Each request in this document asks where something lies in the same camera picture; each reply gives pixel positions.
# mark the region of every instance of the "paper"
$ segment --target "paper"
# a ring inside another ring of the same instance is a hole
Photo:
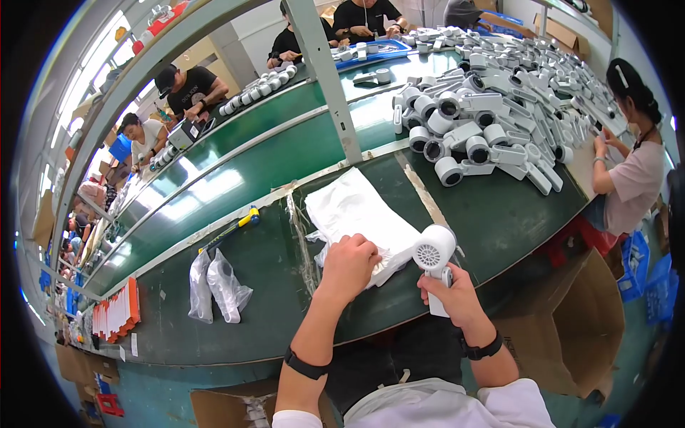
[[[134,357],[138,356],[138,334],[131,333],[131,354]]]
[[[305,205],[312,223],[319,230],[317,237],[327,244],[354,234],[362,234],[376,244],[383,260],[373,269],[367,288],[383,285],[412,258],[419,231],[388,207],[357,168],[351,168],[328,186],[310,193],[305,198]]]

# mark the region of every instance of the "hair clip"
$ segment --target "hair clip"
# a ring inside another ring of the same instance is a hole
[[[616,64],[616,71],[619,72],[619,77],[621,78],[621,81],[623,82],[623,86],[625,86],[626,89],[628,89],[628,80],[625,79],[625,76],[623,75],[623,71],[621,70],[621,67]]]

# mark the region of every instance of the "black hair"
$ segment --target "black hair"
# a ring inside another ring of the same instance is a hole
[[[609,63],[606,71],[606,83],[614,96],[622,102],[630,97],[635,108],[649,117],[654,125],[661,122],[659,103],[654,94],[643,83],[638,72],[630,63],[622,58],[615,58]]]
[[[139,125],[140,124],[140,119],[138,118],[138,115],[135,113],[127,113],[126,116],[124,116],[124,119],[121,121],[121,126],[119,129],[116,131],[117,134],[121,134],[124,132],[124,129],[128,125]]]

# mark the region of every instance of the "fan grille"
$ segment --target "fan grille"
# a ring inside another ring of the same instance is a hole
[[[440,262],[440,251],[432,245],[419,245],[419,247],[416,248],[416,256],[421,263],[431,268],[438,266],[438,263]]]

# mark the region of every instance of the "pink t-shirt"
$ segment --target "pink t-shirt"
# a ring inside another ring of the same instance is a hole
[[[618,236],[630,233],[654,204],[664,179],[664,147],[644,141],[624,162],[609,171],[616,190],[606,195],[606,231]]]

